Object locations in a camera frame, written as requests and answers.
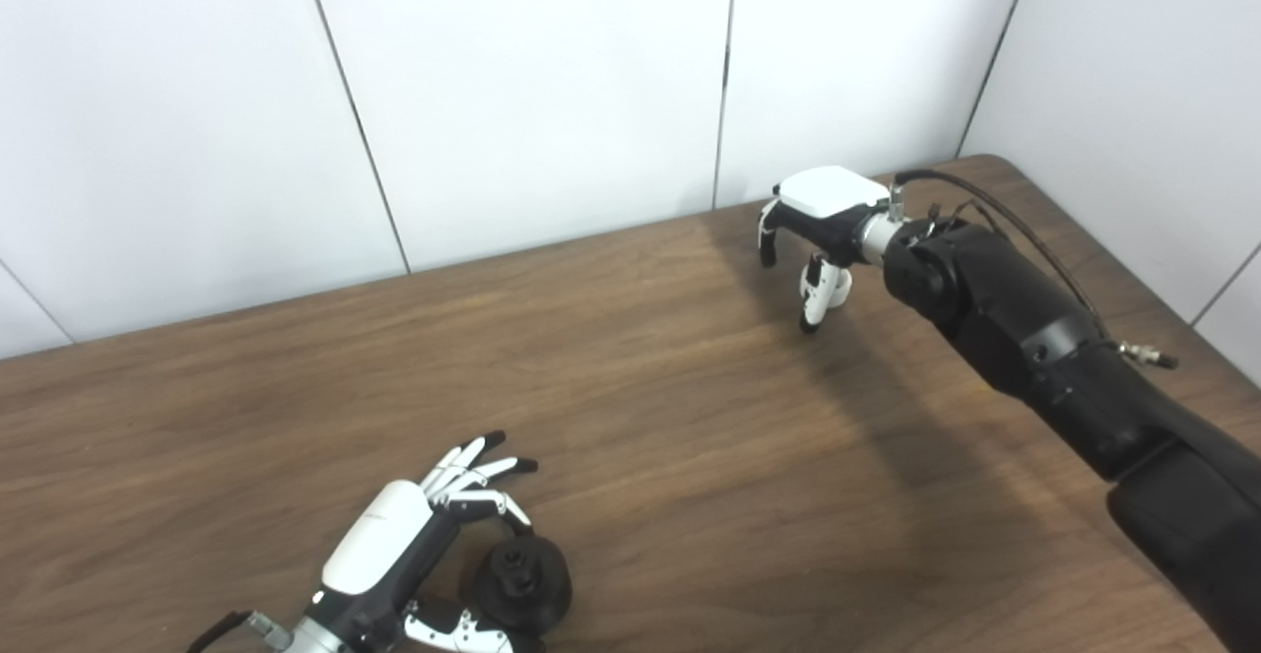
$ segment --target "white wall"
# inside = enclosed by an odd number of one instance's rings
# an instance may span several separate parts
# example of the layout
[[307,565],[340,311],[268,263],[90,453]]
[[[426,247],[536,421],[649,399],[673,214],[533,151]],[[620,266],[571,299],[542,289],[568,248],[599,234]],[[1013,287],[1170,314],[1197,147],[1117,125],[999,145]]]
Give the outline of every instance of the white wall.
[[0,263],[0,358],[68,343],[62,329]]
[[953,158],[1013,0],[735,0],[718,203]]
[[405,267],[313,0],[0,0],[0,261],[73,339]]
[[[963,154],[1013,160],[1190,321],[1261,241],[1258,140],[1261,0],[1020,0]],[[1211,339],[1256,344],[1245,295]]]
[[1195,324],[1195,330],[1256,384],[1261,384],[1258,308],[1261,308],[1261,262],[1253,255],[1238,277],[1231,281],[1228,289]]
[[322,0],[412,270],[710,209],[728,0]]

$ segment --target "robotic hand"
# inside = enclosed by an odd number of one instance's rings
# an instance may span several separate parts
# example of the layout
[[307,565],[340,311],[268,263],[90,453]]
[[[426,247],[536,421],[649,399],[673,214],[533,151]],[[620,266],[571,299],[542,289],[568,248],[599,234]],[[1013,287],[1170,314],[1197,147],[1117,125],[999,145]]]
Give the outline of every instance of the robotic hand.
[[[904,217],[905,183],[963,187],[1021,231],[1077,295],[1064,292],[991,229],[958,217]],[[1108,513],[1227,649],[1261,650],[1261,459],[1148,382],[1134,364],[1175,367],[1144,344],[1113,342],[1090,299],[1033,231],[984,190],[938,171],[892,187],[840,168],[776,187],[758,221],[762,263],[776,231],[818,246],[802,272],[801,326],[818,329],[849,294],[852,263],[883,269],[889,294],[932,321],[996,391],[1035,411],[1102,479]]]
[[[259,613],[233,613],[194,640],[199,653],[246,623],[272,650],[385,653],[405,638],[475,653],[542,653],[540,635],[560,623],[572,587],[565,558],[506,493],[487,488],[509,474],[532,473],[528,459],[478,465],[504,441],[502,431],[451,448],[420,483],[387,484],[324,563],[322,586],[293,632]],[[482,611],[416,590],[463,524],[502,518],[514,537],[487,555],[473,582]]]

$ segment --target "black fingertip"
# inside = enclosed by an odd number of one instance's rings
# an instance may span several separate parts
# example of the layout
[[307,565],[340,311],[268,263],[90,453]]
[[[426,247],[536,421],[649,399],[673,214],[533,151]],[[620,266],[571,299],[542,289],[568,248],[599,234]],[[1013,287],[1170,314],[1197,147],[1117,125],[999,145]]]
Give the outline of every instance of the black fingertip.
[[518,633],[507,632],[508,645],[512,645],[512,653],[546,653],[547,647],[543,642],[532,635],[521,635]]
[[801,325],[801,330],[806,335],[813,335],[815,330],[818,330],[818,326],[823,324],[812,324],[811,321],[806,320],[806,311],[802,311],[801,320],[797,321],[797,325]]
[[[485,439],[485,446],[482,448],[482,451],[485,453],[507,441],[508,434],[503,434],[502,429],[496,429],[492,432],[482,434],[482,436],[477,439]],[[477,441],[477,439],[469,439],[464,444],[460,444],[460,448],[469,448],[469,445]]]
[[820,279],[823,276],[823,257],[818,252],[810,255],[810,262],[806,263],[806,284],[811,286],[818,286]]
[[468,524],[493,518],[499,514],[499,509],[491,500],[450,500],[446,503],[446,513],[455,522]]
[[777,257],[776,257],[774,238],[768,238],[767,236],[762,236],[762,246],[758,246],[758,255],[760,255],[762,257],[763,267],[769,270],[770,267],[776,266]]

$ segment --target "wall seam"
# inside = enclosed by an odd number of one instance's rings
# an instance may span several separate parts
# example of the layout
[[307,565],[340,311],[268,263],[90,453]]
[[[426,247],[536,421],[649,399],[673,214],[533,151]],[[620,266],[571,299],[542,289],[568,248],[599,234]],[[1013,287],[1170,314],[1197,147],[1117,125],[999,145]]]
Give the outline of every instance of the wall seam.
[[972,111],[968,111],[967,124],[963,124],[963,134],[960,136],[958,146],[955,146],[955,158],[958,159],[960,154],[963,153],[963,142],[967,142],[967,134],[972,131],[972,120],[976,120],[976,111],[981,108],[981,97],[985,96],[985,88],[990,84],[990,74],[994,73],[994,64],[999,61],[999,53],[1002,50],[1002,43],[1008,38],[1008,29],[1011,28],[1011,19],[1016,13],[1016,6],[1020,0],[1011,0],[1011,6],[1008,8],[1008,20],[1002,21],[1002,30],[999,33],[999,39],[994,44],[994,53],[990,55],[990,64],[985,68],[985,77],[981,78],[981,87],[976,91],[976,100],[972,101]]
[[342,88],[346,92],[346,101],[351,105],[351,113],[354,115],[354,125],[359,131],[359,141],[363,142],[363,151],[368,155],[368,165],[372,169],[372,178],[377,183],[377,192],[381,195],[381,203],[386,209],[386,218],[390,221],[390,231],[393,233],[395,243],[398,246],[398,255],[402,258],[402,269],[405,272],[411,272],[411,262],[407,261],[407,251],[402,246],[402,237],[398,234],[398,224],[395,222],[393,209],[390,205],[390,198],[386,195],[386,187],[381,182],[381,171],[377,169],[377,159],[372,154],[372,146],[368,142],[368,134],[363,129],[363,118],[359,117],[359,106],[354,102],[354,93],[351,92],[351,82],[346,77],[346,68],[342,66],[342,55],[337,52],[337,43],[333,39],[333,28],[329,28],[328,15],[324,13],[324,1],[315,1],[315,11],[319,11],[320,25],[324,25],[324,38],[328,38],[329,50],[333,52],[333,62],[337,66],[338,77],[342,78]]
[[710,209],[718,208],[718,176],[723,169],[723,124],[726,120],[726,83],[731,71],[731,16],[735,0],[726,0],[726,47],[723,52],[723,96],[718,102],[718,141],[714,151],[714,190],[710,195]]
[[1190,326],[1195,326],[1195,324],[1198,324],[1198,321],[1207,315],[1208,310],[1213,308],[1213,304],[1217,304],[1218,299],[1226,294],[1226,290],[1235,284],[1235,280],[1240,279],[1240,275],[1242,275],[1243,270],[1248,267],[1248,263],[1252,263],[1252,258],[1256,258],[1258,252],[1261,252],[1261,241],[1257,241],[1257,246],[1253,246],[1252,252],[1248,253],[1247,258],[1243,258],[1243,263],[1240,263],[1238,269],[1236,269],[1229,279],[1226,280],[1226,284],[1223,284],[1221,289],[1217,289],[1217,294],[1212,295],[1208,304],[1204,304],[1204,308],[1202,308],[1199,313],[1195,313],[1195,316],[1190,320]]
[[21,289],[23,292],[28,295],[30,301],[35,304],[35,306],[39,306],[40,311],[44,311],[44,315],[48,316],[48,320],[53,321],[53,325],[57,326],[57,330],[62,332],[62,335],[66,335],[66,339],[71,344],[78,343],[74,338],[72,338],[66,326],[62,325],[62,321],[57,320],[57,316],[54,316],[53,313],[48,310],[48,306],[44,306],[44,303],[40,301],[40,299],[37,299],[35,294],[25,284],[23,284],[20,279],[18,279],[18,275],[15,275],[13,270],[9,269],[9,263],[5,263],[4,258],[0,258],[0,272],[5,272],[6,275],[9,275],[9,279],[11,279],[14,284],[18,285],[18,289]]

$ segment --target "black object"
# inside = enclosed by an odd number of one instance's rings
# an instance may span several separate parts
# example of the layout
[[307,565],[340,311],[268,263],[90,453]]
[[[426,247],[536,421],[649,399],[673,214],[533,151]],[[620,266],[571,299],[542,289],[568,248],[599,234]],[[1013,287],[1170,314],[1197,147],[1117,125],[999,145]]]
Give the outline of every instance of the black object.
[[487,620],[540,637],[569,613],[574,585],[555,543],[523,536],[501,542],[482,560],[472,598]]
[[251,611],[231,611],[228,615],[219,619],[216,625],[206,629],[206,633],[197,637],[197,640],[188,645],[188,653],[202,653],[202,650],[206,650],[212,643],[223,638],[223,634],[243,624],[246,619],[250,618],[250,614]]
[[1055,270],[1059,279],[1062,279],[1064,285],[1068,286],[1068,290],[1072,290],[1077,301],[1081,303],[1087,311],[1090,311],[1095,323],[1098,324],[1100,332],[1102,332],[1103,335],[1107,335],[1107,325],[1103,324],[1103,316],[1100,316],[1098,310],[1095,309],[1095,304],[1091,303],[1090,295],[1086,295],[1086,290],[1077,284],[1076,279],[1073,279],[1073,272],[1068,271],[1064,262],[1062,262],[1059,257],[1052,252],[1050,246],[1047,246],[1045,241],[1042,241],[1042,238],[1038,237],[1038,233],[1033,231],[1033,228],[1029,227],[1028,223],[1019,217],[1019,214],[1013,213],[1011,209],[1000,203],[995,195],[990,195],[989,192],[981,189],[981,187],[976,187],[973,183],[963,180],[963,178],[958,178],[957,174],[942,173],[937,169],[910,169],[910,171],[902,171],[893,176],[893,183],[897,187],[902,187],[905,185],[905,183],[915,180],[939,180],[968,192],[972,198],[980,200],[980,203],[972,203],[972,205],[986,218],[987,222],[990,222],[990,229],[992,229],[995,234],[1006,238],[1004,232],[999,229],[999,226],[994,222],[994,218],[990,217],[990,212],[986,212],[985,205],[990,205],[990,208],[994,208],[994,212],[1002,214],[1002,218],[1011,223],[1013,227],[1016,227],[1016,231],[1020,232],[1020,234],[1023,234],[1030,245],[1033,245],[1033,248],[1035,248],[1038,253],[1043,255],[1047,263],[1050,263],[1050,269]]
[[1108,513],[1226,648],[1261,650],[1261,459],[1139,374],[1011,241],[914,226],[885,251],[889,292],[1116,483]]

